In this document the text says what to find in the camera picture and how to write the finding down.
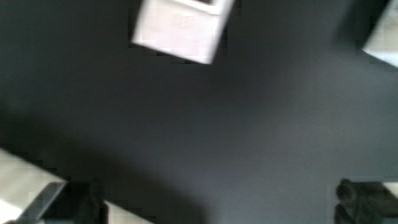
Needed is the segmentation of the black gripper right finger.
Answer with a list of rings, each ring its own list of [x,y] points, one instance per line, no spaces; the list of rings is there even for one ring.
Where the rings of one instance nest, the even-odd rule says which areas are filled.
[[[335,224],[398,224],[398,195],[383,182],[343,179],[336,197]]]

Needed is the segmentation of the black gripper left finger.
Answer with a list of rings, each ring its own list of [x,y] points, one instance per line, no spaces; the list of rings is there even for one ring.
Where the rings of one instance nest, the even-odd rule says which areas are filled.
[[[52,182],[17,224],[109,224],[102,185],[97,182]]]

